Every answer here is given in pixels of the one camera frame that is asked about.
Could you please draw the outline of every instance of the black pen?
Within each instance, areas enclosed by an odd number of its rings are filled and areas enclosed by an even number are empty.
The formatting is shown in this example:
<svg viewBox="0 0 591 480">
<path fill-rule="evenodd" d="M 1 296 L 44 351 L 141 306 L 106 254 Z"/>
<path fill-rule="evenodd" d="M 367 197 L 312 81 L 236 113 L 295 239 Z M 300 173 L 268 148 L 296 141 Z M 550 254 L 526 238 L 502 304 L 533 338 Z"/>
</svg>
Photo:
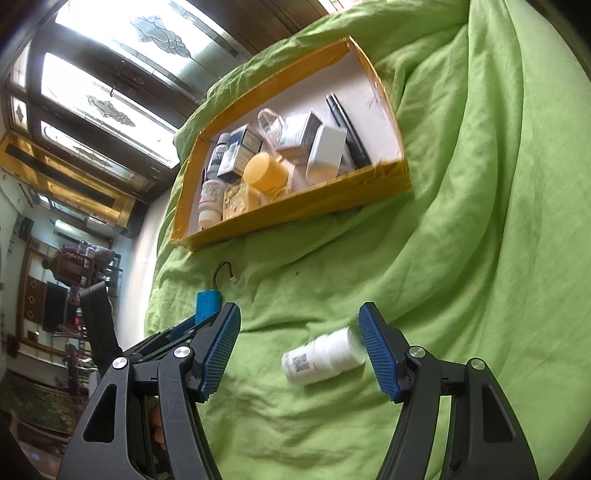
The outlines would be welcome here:
<svg viewBox="0 0 591 480">
<path fill-rule="evenodd" d="M 353 128 L 351 120 L 349 120 L 349 117 L 345 113 L 345 110 L 343 110 L 342 105 L 339 103 L 339 100 L 334 93 L 331 93 L 326 97 L 326 103 L 329 104 L 330 113 L 333 114 L 336 124 L 341 128 L 347 129 L 345 143 L 347 143 L 347 148 L 349 149 L 351 160 L 353 161 L 355 167 L 363 168 L 371 165 L 371 160 L 369 159 L 368 154 L 365 151 L 361 140 L 359 139 L 359 135 Z"/>
</svg>

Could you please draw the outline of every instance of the bed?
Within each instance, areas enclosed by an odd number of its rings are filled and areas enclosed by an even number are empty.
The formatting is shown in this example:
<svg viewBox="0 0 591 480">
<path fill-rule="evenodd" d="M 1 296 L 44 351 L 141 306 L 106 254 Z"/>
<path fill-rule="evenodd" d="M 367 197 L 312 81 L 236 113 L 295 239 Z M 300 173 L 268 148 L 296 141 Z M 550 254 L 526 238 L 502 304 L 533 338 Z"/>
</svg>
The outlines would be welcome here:
<svg viewBox="0 0 591 480">
<path fill-rule="evenodd" d="M 549 478 L 591 417 L 589 80 L 524 0 L 365 0 L 219 81 L 178 132 L 180 158 L 237 95 L 346 35 L 387 89 L 413 190 L 191 253 L 169 241 L 183 167 L 145 333 L 193 314 L 196 292 L 232 263 L 239 282 L 218 285 L 242 329 L 220 390 L 199 407 L 226 480 L 375 477 L 400 407 L 371 365 L 308 387 L 281 370 L 284 351 L 356 326 L 365 301 L 438 358 L 483 358 Z M 448 422 L 444 399 L 428 479 Z"/>
</svg>

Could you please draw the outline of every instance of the stained glass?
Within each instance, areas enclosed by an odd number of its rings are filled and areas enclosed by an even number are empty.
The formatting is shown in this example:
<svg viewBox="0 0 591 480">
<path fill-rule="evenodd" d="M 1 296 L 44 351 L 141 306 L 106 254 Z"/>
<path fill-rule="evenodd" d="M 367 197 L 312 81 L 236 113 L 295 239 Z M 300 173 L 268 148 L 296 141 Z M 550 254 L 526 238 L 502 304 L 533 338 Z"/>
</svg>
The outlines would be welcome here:
<svg viewBox="0 0 591 480">
<path fill-rule="evenodd" d="M 152 186 L 154 186 L 153 181 L 147 180 L 142 175 L 138 175 L 130 169 L 119 165 L 109 157 L 105 157 L 100 152 L 93 150 L 87 145 L 84 145 L 84 143 L 78 142 L 78 140 L 66 135 L 64 132 L 61 132 L 57 128 L 43 121 L 41 122 L 41 134 L 45 139 L 54 145 L 67 150 L 71 154 L 95 166 L 96 168 L 99 168 L 108 172 L 114 177 L 117 177 L 118 179 L 131 185 L 138 192 L 146 192 L 152 188 Z"/>
<path fill-rule="evenodd" d="M 12 122 L 14 125 L 22 128 L 25 131 L 29 131 L 29 125 L 27 122 L 27 104 L 16 97 L 10 97 L 10 104 L 12 110 Z"/>
<path fill-rule="evenodd" d="M 103 44 L 166 84 L 203 100 L 250 58 L 186 0 L 69 0 L 56 22 Z"/>
<path fill-rule="evenodd" d="M 72 210 L 71 208 L 68 208 L 68 207 L 67 207 L 67 206 L 65 206 L 65 205 L 62 205 L 61 203 L 57 203 L 57 202 L 54 202 L 54 201 L 52 200 L 52 201 L 51 201 L 51 206 L 52 206 L 53 208 L 55 208 L 56 210 L 59 210 L 60 212 L 63 212 L 63 213 L 65 213 L 65 214 L 67 214 L 67 215 L 70 215 L 70 216 L 72 216 L 72 217 L 74 217 L 74 218 L 77 218 L 78 220 L 81 220 L 82 222 L 84 222 L 84 221 L 86 220 L 86 217 L 85 217 L 84 215 L 82 215 L 81 213 L 78 213 L 78 212 L 77 212 L 77 211 L 75 211 L 75 210 Z"/>
<path fill-rule="evenodd" d="M 12 67 L 12 72 L 10 74 L 11 83 L 19 86 L 23 90 L 25 89 L 27 81 L 27 60 L 29 58 L 30 48 L 31 44 L 29 43 L 19 55 L 16 62 L 14 62 L 14 67 Z"/>
<path fill-rule="evenodd" d="M 167 167 L 180 163 L 173 145 L 176 128 L 51 53 L 45 56 L 41 93 Z"/>
</svg>

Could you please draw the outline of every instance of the white pill bottle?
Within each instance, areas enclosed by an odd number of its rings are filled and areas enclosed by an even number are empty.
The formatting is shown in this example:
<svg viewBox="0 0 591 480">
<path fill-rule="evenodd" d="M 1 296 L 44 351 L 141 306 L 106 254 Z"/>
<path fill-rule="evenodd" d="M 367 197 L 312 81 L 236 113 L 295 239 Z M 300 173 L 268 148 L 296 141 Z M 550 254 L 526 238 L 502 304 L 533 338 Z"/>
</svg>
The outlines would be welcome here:
<svg viewBox="0 0 591 480">
<path fill-rule="evenodd" d="M 199 226 L 209 228 L 222 221 L 223 194 L 228 185 L 221 180 L 208 180 L 199 197 Z"/>
<path fill-rule="evenodd" d="M 353 370 L 366 357 L 361 340 L 346 327 L 284 353 L 281 366 L 290 382 L 309 385 Z"/>
</svg>

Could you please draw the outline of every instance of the white medicine bottle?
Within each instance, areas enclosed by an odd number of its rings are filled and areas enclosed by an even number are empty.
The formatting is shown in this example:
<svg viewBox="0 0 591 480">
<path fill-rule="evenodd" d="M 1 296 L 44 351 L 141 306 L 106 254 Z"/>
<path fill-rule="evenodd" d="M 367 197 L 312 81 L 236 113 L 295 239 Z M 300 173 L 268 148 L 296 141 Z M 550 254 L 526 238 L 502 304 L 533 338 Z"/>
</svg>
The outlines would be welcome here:
<svg viewBox="0 0 591 480">
<path fill-rule="evenodd" d="M 223 194 L 228 185 L 221 180 L 208 180 L 199 197 L 199 226 L 209 228 L 222 221 Z"/>
</svg>

